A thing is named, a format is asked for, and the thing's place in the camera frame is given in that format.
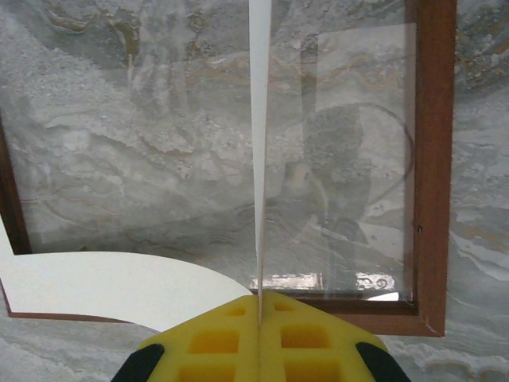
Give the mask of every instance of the black rubber handle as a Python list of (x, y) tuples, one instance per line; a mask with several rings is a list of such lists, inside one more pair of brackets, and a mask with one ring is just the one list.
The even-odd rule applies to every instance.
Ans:
[(165, 347), (160, 344), (139, 349), (127, 358), (111, 382), (148, 382), (164, 353)]
[(356, 348), (376, 382), (411, 382), (385, 350), (367, 342), (359, 342)]

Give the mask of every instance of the glass pane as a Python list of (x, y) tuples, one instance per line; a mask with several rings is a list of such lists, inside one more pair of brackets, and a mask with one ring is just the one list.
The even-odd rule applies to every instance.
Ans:
[[(274, 0), (267, 287), (410, 296), (410, 3)], [(0, 0), (0, 36), (35, 252), (160, 255), (255, 287), (247, 0)]]
[(33, 250), (255, 272), (247, 2), (0, 0)]
[(415, 24), (406, 3), (316, 1), (273, 20), (270, 195), (291, 207), (268, 225), (267, 286), (411, 297)]

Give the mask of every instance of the white paper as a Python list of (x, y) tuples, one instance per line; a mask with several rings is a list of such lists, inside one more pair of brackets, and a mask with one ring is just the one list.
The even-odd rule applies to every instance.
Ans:
[(160, 332), (252, 295), (218, 272), (160, 256), (15, 255), (1, 217), (0, 277), (12, 313), (113, 318)]
[(249, 0), (251, 69), (251, 129), (253, 134), (254, 222), (258, 263), (258, 312), (262, 321), (263, 233), (265, 227), (265, 168), (267, 88), (269, 83), (272, 0)]

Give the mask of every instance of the yellow plastic object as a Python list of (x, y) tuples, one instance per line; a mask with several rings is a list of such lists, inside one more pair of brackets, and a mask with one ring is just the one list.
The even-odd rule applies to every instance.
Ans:
[(161, 344), (147, 382), (375, 382), (356, 344), (384, 351), (376, 336), (339, 318), (265, 291), (238, 298), (140, 345)]
[(258, 298), (245, 296), (149, 338), (165, 353), (149, 382), (258, 382)]
[(275, 292), (263, 292), (261, 381), (375, 382), (358, 342), (387, 351), (373, 334)]

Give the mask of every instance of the picture frame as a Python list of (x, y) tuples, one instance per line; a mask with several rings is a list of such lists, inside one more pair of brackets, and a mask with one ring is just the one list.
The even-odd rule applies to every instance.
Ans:
[[(413, 253), (405, 258), (412, 299), (384, 302), (285, 292), (372, 333), (445, 335), (456, 7), (456, 0), (406, 2), (408, 21), (415, 15), (417, 25), (414, 238)], [(32, 253), (1, 120), (0, 213), (14, 253)]]

